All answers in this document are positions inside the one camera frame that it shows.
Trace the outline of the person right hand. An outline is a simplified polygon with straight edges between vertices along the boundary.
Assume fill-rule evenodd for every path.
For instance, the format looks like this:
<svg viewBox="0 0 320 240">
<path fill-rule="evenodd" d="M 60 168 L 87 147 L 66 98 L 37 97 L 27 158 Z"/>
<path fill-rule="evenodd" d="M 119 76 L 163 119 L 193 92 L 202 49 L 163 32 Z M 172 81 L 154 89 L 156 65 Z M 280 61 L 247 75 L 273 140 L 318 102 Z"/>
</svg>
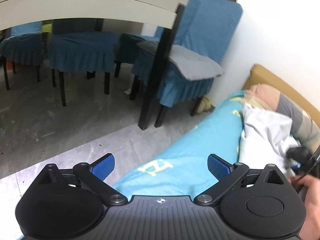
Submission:
<svg viewBox="0 0 320 240">
<path fill-rule="evenodd" d="M 306 219 L 299 233 L 301 239 L 319 239 L 320 237 L 320 201 L 319 201 L 319 178 L 311 175 L 306 175 L 300 181 L 299 185 L 308 188 L 305 196 Z"/>
</svg>

